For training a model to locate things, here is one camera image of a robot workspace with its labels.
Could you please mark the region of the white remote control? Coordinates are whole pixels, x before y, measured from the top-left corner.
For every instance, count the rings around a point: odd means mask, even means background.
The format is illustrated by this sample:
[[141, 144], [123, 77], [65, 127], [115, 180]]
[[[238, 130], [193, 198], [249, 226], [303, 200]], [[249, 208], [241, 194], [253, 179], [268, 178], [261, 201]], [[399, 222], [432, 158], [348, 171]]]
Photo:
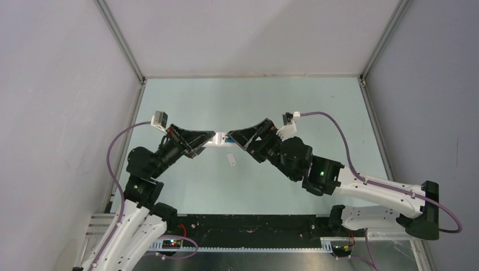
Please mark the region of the white remote control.
[[216, 132], [216, 134], [207, 141], [203, 147], [235, 147], [236, 143], [226, 143], [225, 138], [230, 138], [226, 132]]

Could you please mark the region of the white battery cover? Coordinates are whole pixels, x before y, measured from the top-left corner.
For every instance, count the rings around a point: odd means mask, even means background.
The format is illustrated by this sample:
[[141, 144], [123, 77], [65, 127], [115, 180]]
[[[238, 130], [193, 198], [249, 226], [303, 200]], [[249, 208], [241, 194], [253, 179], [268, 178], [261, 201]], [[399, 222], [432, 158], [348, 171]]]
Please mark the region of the white battery cover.
[[227, 161], [231, 167], [235, 167], [237, 165], [237, 161], [233, 153], [227, 154]]

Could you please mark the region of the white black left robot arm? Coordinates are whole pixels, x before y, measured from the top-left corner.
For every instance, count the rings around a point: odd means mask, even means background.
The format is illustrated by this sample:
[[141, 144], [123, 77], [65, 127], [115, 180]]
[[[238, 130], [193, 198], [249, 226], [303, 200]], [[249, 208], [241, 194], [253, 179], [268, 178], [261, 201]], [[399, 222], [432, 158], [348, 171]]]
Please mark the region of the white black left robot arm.
[[92, 254], [74, 270], [132, 270], [161, 235], [178, 229], [177, 209], [157, 200], [164, 184], [158, 178], [181, 157], [194, 158], [216, 133], [172, 124], [154, 152], [136, 147], [127, 157], [129, 179], [118, 187], [119, 209]]

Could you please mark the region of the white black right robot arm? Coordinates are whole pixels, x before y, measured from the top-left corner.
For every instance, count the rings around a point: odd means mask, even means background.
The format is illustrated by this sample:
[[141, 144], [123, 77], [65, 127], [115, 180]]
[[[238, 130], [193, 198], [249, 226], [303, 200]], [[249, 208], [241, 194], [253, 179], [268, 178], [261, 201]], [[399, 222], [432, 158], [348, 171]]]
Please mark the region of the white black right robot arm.
[[372, 203], [360, 209], [333, 206], [328, 227], [343, 236], [349, 230], [365, 228], [403, 228], [412, 237], [436, 241], [439, 238], [439, 186], [432, 181], [407, 185], [359, 173], [352, 164], [315, 156], [297, 132], [299, 115], [283, 115], [284, 125], [277, 128], [270, 119], [252, 127], [227, 132], [257, 162], [269, 161], [289, 180], [316, 195], [343, 195]]

